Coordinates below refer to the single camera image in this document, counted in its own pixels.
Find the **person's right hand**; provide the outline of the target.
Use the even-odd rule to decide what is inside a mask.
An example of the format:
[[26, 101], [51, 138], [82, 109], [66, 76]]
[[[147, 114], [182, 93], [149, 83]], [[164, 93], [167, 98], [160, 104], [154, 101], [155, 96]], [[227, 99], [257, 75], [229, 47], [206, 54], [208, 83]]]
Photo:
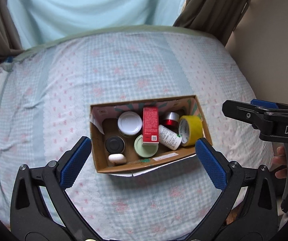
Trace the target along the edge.
[[[273, 157], [272, 160], [274, 165], [278, 166], [286, 166], [287, 161], [286, 161], [286, 151], [284, 146], [279, 146], [277, 148], [277, 153]], [[275, 173], [275, 176], [277, 179], [285, 179], [287, 177], [287, 168], [283, 168]]]

